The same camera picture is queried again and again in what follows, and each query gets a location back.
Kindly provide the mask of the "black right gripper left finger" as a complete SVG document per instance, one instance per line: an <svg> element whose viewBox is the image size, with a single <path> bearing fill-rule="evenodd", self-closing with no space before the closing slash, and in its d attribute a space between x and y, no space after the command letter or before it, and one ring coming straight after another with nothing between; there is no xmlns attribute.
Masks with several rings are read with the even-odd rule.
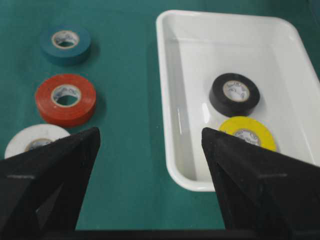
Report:
<svg viewBox="0 0 320 240"><path fill-rule="evenodd" d="M91 127L0 162L0 231L74 230L101 144Z"/></svg>

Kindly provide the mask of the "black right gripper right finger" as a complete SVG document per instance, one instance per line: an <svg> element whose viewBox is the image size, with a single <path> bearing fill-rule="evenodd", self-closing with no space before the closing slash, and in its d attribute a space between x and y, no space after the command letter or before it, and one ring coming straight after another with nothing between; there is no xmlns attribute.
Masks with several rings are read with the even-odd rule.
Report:
<svg viewBox="0 0 320 240"><path fill-rule="evenodd" d="M201 144L227 229L319 232L318 166L208 127Z"/></svg>

